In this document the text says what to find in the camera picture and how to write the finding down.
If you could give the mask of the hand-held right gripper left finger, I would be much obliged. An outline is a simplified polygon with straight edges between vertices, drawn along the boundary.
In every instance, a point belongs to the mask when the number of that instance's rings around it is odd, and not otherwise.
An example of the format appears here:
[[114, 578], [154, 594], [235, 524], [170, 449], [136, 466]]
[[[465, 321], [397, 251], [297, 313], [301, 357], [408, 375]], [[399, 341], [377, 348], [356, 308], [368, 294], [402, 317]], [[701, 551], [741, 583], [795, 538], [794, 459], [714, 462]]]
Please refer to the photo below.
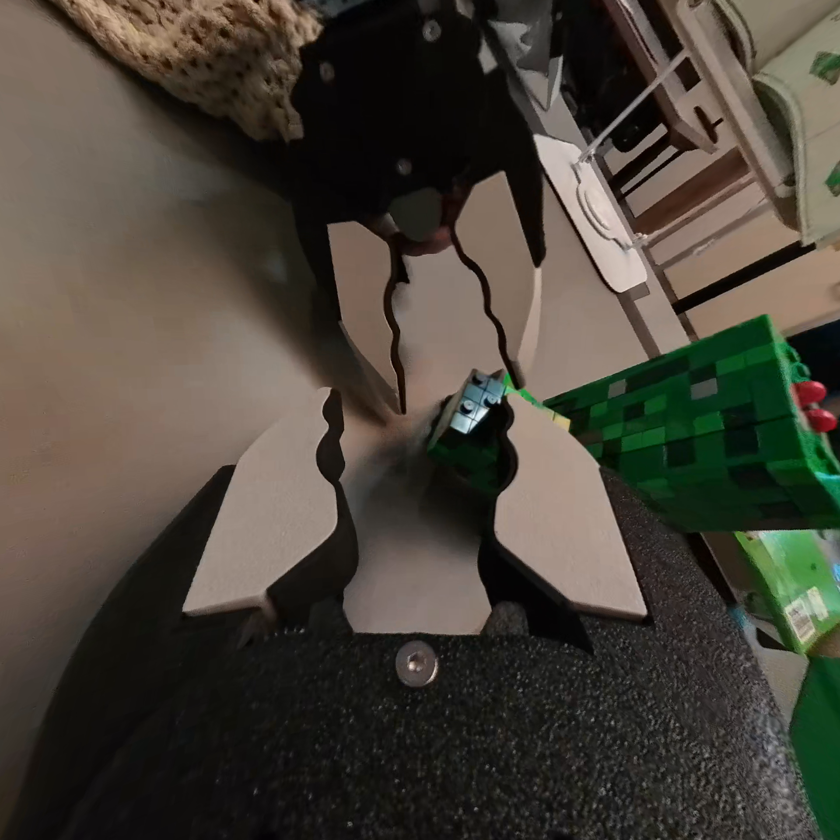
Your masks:
[[306, 395], [234, 468], [182, 610], [248, 609], [302, 625], [316, 604], [343, 602], [359, 544], [342, 476], [341, 394]]

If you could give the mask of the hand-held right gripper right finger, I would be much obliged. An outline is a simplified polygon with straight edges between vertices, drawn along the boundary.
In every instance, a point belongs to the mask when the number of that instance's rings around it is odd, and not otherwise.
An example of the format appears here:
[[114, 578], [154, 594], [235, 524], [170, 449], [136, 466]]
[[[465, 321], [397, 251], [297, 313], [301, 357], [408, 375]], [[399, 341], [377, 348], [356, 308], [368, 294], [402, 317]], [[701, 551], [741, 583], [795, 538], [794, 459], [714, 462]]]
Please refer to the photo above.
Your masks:
[[500, 489], [477, 568], [493, 618], [526, 634], [584, 634], [585, 617], [649, 618], [600, 467], [549, 411], [507, 396], [491, 412]]

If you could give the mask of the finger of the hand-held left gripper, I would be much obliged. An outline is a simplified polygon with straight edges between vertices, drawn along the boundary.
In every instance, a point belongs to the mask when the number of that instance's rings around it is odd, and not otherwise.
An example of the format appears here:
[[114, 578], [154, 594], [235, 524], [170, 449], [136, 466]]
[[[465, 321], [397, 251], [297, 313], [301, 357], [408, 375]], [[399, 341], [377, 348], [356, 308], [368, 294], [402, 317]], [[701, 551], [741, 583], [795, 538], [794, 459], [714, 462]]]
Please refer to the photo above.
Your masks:
[[339, 325], [366, 381], [375, 411], [404, 415], [405, 382], [398, 360], [392, 309], [392, 250], [357, 222], [328, 226], [329, 251], [339, 302]]
[[539, 343], [542, 269], [532, 259], [504, 172], [469, 191], [453, 226], [453, 245], [478, 279], [482, 306], [513, 387], [526, 388]]

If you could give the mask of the green lego creeper body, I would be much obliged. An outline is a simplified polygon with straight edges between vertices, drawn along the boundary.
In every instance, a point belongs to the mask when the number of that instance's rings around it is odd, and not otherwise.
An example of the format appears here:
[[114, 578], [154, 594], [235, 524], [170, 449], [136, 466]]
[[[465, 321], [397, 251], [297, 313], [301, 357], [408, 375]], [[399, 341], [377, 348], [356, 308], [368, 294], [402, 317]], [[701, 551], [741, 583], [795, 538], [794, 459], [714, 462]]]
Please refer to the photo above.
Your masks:
[[760, 316], [540, 401], [473, 371], [427, 452], [474, 488], [501, 488], [499, 402], [543, 412], [683, 532], [838, 529], [826, 388]]

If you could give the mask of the person's left forearm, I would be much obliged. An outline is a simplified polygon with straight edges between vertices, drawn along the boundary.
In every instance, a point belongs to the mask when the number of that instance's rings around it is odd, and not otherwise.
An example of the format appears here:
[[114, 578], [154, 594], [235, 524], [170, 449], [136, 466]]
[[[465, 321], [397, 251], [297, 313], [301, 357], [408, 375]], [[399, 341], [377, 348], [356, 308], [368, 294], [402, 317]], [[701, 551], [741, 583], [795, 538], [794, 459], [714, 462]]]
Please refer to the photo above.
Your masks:
[[257, 141], [303, 138], [291, 95], [319, 15], [292, 1], [54, 1], [112, 59]]

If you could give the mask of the green cardboard lego box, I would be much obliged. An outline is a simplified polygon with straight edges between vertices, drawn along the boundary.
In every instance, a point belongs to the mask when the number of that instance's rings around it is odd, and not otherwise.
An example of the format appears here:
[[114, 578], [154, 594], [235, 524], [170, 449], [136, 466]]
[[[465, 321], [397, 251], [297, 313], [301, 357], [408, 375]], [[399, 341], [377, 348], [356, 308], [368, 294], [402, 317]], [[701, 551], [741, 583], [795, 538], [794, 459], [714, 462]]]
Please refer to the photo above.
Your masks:
[[809, 655], [839, 623], [839, 531], [735, 532], [756, 576], [749, 611]]

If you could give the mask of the person's left hand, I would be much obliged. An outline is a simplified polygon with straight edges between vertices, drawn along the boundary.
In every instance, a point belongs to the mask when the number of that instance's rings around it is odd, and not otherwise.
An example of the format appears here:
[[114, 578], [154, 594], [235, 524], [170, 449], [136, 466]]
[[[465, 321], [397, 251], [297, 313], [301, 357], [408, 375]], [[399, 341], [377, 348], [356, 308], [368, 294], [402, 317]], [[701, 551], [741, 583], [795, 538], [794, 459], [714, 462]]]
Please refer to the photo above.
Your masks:
[[465, 199], [459, 186], [443, 193], [425, 187], [394, 198], [371, 230], [400, 255], [435, 255], [453, 244], [451, 228]]

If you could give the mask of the wooden book stand white base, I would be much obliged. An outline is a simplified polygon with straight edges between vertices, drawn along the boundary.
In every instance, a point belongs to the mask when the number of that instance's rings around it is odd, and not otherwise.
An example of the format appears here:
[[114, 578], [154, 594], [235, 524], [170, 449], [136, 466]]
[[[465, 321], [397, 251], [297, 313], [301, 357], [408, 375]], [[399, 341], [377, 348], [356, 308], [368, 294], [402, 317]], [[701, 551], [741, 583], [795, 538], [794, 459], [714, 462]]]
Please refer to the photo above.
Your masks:
[[636, 265], [641, 263], [637, 252], [643, 248], [644, 238], [632, 230], [631, 223], [624, 221], [614, 207], [612, 189], [604, 184], [596, 165], [596, 152], [646, 99], [655, 100], [654, 91], [663, 90], [662, 80], [673, 83], [677, 79], [678, 68], [673, 58], [667, 58], [665, 71], [659, 72], [652, 82], [646, 80], [647, 85], [635, 99], [584, 150], [548, 136], [539, 134], [536, 138], [539, 157], [552, 189], [578, 228], [605, 282], [616, 293], [642, 283], [641, 269]]

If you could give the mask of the open instruction booklet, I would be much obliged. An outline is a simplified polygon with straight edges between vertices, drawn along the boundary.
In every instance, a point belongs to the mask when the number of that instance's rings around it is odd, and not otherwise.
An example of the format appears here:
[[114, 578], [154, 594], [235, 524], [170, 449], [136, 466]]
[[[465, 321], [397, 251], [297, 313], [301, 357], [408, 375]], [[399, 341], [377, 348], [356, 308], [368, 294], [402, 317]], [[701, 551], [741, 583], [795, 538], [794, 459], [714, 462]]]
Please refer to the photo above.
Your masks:
[[830, 244], [839, 226], [838, 2], [715, 5], [791, 158], [802, 241]]

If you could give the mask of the green plastic bin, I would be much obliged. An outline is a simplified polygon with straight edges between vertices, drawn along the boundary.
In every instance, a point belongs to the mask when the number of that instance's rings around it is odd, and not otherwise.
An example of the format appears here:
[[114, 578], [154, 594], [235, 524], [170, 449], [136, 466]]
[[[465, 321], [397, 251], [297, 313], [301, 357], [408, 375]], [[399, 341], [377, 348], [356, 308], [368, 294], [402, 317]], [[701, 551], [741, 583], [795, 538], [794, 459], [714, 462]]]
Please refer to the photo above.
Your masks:
[[790, 727], [805, 792], [825, 839], [839, 838], [839, 659], [809, 661]]

